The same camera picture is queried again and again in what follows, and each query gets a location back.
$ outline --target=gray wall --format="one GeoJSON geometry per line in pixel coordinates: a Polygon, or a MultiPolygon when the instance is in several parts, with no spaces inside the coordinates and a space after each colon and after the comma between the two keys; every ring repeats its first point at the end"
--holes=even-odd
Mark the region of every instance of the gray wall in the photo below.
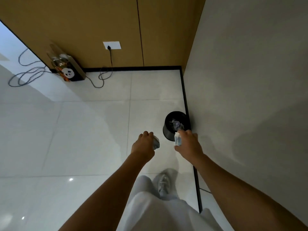
{"type": "Polygon", "coordinates": [[[206,0],[184,82],[203,151],[308,225],[308,0],[206,0]]]}

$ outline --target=hand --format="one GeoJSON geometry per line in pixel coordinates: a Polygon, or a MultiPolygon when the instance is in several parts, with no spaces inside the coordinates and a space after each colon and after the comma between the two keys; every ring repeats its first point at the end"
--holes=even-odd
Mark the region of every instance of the hand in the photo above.
{"type": "Polygon", "coordinates": [[[147,131],[140,134],[137,141],[132,146],[131,154],[139,154],[140,157],[149,162],[153,158],[155,152],[153,150],[153,132],[148,133],[147,131]]]}
{"type": "Polygon", "coordinates": [[[195,158],[203,155],[202,147],[198,142],[198,134],[193,134],[191,130],[179,130],[178,133],[181,135],[182,144],[181,146],[174,146],[174,149],[193,164],[195,158]]]}

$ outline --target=black cable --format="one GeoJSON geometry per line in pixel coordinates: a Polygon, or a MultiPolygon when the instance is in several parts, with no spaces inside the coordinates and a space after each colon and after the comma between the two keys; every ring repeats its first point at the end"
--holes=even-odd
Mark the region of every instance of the black cable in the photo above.
{"type": "Polygon", "coordinates": [[[204,190],[204,189],[201,189],[201,188],[199,188],[199,189],[211,194],[210,191],[207,191],[207,190],[204,190]]]}
{"type": "MultiPolygon", "coordinates": [[[[34,64],[34,63],[41,62],[41,61],[35,61],[35,62],[32,62],[32,63],[27,64],[27,65],[21,64],[20,58],[21,58],[21,56],[25,53],[25,51],[27,51],[27,50],[28,50],[28,48],[26,48],[26,49],[19,55],[19,57],[18,57],[18,63],[19,63],[21,66],[29,66],[29,65],[32,65],[32,64],[34,64]]],[[[15,75],[13,75],[13,76],[10,78],[10,80],[8,81],[8,85],[9,85],[10,87],[21,87],[21,86],[25,86],[25,85],[27,85],[27,84],[33,82],[34,80],[38,79],[39,77],[41,77],[45,72],[47,72],[47,73],[52,73],[52,72],[47,71],[47,70],[46,70],[46,67],[47,67],[47,66],[36,66],[36,67],[33,67],[33,68],[29,69],[29,70],[26,71],[26,72],[21,72],[21,73],[15,74],[15,75]],[[21,78],[22,78],[24,75],[30,74],[30,73],[35,73],[35,74],[31,75],[27,82],[21,83],[21,78]],[[11,81],[12,81],[15,77],[17,77],[18,75],[20,75],[20,74],[21,74],[21,76],[18,78],[18,81],[17,81],[18,85],[16,85],[16,86],[15,86],[15,85],[11,85],[11,81]]]]}
{"type": "Polygon", "coordinates": [[[93,85],[95,88],[102,88],[102,87],[105,85],[105,80],[106,80],[106,79],[109,79],[109,78],[111,77],[112,73],[113,73],[113,65],[112,65],[112,57],[111,57],[111,48],[110,48],[110,46],[108,46],[108,50],[109,50],[109,52],[110,52],[111,74],[110,74],[107,78],[103,78],[103,77],[102,77],[102,74],[108,73],[109,71],[106,71],[106,72],[103,72],[103,73],[102,73],[102,68],[103,68],[103,67],[99,70],[98,79],[100,79],[100,80],[103,81],[103,85],[100,86],[100,87],[95,86],[94,83],[93,83],[93,81],[86,75],[86,77],[91,81],[92,85],[93,85]]]}

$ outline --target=panda logo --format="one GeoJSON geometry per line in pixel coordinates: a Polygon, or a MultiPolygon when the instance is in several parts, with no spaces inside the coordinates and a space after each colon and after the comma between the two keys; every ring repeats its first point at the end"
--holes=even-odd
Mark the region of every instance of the panda logo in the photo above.
{"type": "Polygon", "coordinates": [[[62,72],[64,73],[64,75],[67,77],[67,78],[73,78],[75,73],[72,69],[69,69],[69,68],[63,68],[62,69],[62,72]]]}

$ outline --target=brown wall panel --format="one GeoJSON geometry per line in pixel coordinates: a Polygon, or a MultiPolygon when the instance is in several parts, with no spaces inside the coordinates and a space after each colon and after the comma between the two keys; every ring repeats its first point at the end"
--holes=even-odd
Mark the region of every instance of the brown wall panel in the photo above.
{"type": "Polygon", "coordinates": [[[145,66],[185,68],[205,0],[138,0],[145,66]]]}
{"type": "Polygon", "coordinates": [[[0,19],[48,66],[50,41],[82,67],[143,66],[136,0],[0,0],[0,19]]]}

